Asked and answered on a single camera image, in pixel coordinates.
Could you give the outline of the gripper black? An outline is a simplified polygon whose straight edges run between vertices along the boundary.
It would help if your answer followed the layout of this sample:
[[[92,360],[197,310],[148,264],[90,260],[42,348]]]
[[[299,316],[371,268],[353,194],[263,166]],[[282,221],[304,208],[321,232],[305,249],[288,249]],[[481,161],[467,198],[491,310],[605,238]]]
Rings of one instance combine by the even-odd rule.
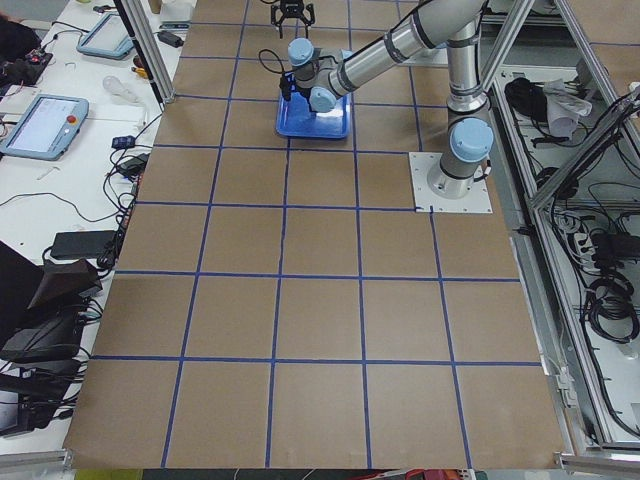
[[[281,97],[284,100],[290,100],[296,92],[295,76],[291,72],[284,72],[280,75],[279,88]]]
[[[277,30],[279,38],[284,38],[283,22],[297,19],[304,25],[304,34],[309,38],[310,28],[315,24],[315,9],[312,3],[303,0],[275,0],[270,6],[270,21]]]

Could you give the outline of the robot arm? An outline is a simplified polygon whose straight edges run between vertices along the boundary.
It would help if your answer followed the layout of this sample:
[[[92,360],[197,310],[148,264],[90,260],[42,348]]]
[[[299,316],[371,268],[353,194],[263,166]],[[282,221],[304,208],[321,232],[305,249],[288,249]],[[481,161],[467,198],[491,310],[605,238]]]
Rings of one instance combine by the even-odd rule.
[[[288,67],[279,72],[280,97],[298,95],[313,114],[326,114],[340,100],[392,68],[423,67],[431,52],[446,53],[448,75],[447,146],[427,175],[430,190],[458,200],[483,180],[494,132],[489,98],[480,72],[482,1],[421,1],[395,26],[346,53],[321,48],[307,38],[292,40]]]

